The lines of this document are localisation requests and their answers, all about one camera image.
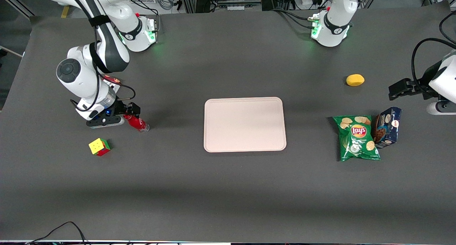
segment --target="black strap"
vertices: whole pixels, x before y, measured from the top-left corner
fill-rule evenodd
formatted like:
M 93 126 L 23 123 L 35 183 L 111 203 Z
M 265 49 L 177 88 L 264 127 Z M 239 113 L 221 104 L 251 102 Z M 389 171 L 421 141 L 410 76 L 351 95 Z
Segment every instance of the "black strap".
M 95 42 L 91 43 L 89 45 L 89 51 L 90 51 L 90 56 L 92 57 L 92 60 L 94 61 L 95 65 L 100 68 L 100 70 L 104 74 L 109 74 L 112 73 L 109 71 L 106 66 L 104 65 L 103 61 L 101 61 L 100 56 L 98 56 L 97 50 L 95 49 Z
M 326 13 L 324 18 L 323 18 L 323 22 L 325 24 L 325 26 L 331 30 L 331 33 L 332 34 L 335 34 L 335 35 L 339 35 L 339 34 L 342 34 L 343 31 L 345 29 L 347 29 L 347 27 L 349 26 L 350 23 L 346 24 L 346 25 L 343 25 L 343 26 L 336 26 L 334 24 L 332 24 L 331 22 L 329 22 L 329 19 L 328 19 L 328 14 Z
M 88 19 L 88 21 L 90 22 L 90 25 L 92 27 L 96 27 L 96 26 L 99 26 L 101 24 L 105 24 L 105 23 L 111 22 L 109 17 L 106 16 L 106 15 L 95 16 L 95 17 L 93 17 L 91 19 Z

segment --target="cookie image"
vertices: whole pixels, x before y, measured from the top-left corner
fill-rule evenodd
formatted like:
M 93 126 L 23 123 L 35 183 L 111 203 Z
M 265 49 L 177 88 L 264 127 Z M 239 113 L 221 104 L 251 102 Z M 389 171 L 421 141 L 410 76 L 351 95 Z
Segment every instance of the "cookie image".
M 386 134 L 386 129 L 380 128 L 375 132 L 375 140 L 380 141 Z

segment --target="red bottle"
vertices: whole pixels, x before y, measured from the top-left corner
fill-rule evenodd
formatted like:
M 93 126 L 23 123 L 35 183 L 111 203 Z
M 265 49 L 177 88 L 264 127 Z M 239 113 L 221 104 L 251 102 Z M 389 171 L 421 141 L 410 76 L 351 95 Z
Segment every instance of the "red bottle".
M 133 115 L 124 115 L 124 118 L 128 121 L 130 126 L 138 130 L 140 133 L 145 133 L 150 129 L 148 123 L 144 122 L 141 118 L 137 118 Z

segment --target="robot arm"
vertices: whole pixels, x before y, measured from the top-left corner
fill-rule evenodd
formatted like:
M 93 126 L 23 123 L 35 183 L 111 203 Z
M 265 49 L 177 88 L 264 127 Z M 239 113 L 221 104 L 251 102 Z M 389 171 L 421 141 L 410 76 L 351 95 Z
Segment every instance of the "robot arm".
M 430 66 L 423 77 L 412 81 L 404 78 L 389 86 L 389 100 L 422 94 L 423 99 L 437 98 L 426 110 L 431 115 L 456 115 L 456 50 Z
M 127 45 L 133 51 L 147 49 L 155 40 L 155 22 L 138 17 L 133 14 L 130 7 L 120 3 L 124 0 L 53 0 L 64 4 L 76 6 L 84 11 L 90 24 L 94 27 L 95 36 L 98 35 L 101 42 L 93 42 L 90 45 L 83 45 L 71 48 L 68 51 L 67 59 L 59 63 L 56 74 L 59 81 L 78 97 L 76 111 L 89 123 L 118 125 L 123 123 L 123 118 L 117 114 L 138 115 L 139 107 L 135 106 L 136 112 L 129 111 L 116 97 L 119 85 L 110 82 L 106 77 L 98 73 L 123 71 L 130 56 Z M 130 37 L 129 42 L 121 41 L 114 31 L 110 21 L 116 24 L 121 34 Z M 96 120 L 104 115 L 103 123 Z
M 349 23 L 357 9 L 356 0 L 332 0 L 330 11 L 322 11 L 309 18 L 314 27 L 311 37 L 327 47 L 339 45 L 347 37 Z

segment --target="green chip bag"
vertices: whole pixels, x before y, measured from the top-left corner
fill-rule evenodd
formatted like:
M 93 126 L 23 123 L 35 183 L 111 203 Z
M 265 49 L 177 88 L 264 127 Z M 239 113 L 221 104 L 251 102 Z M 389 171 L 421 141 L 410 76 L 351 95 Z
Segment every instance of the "green chip bag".
M 380 160 L 371 136 L 371 116 L 338 116 L 341 162 L 350 158 Z

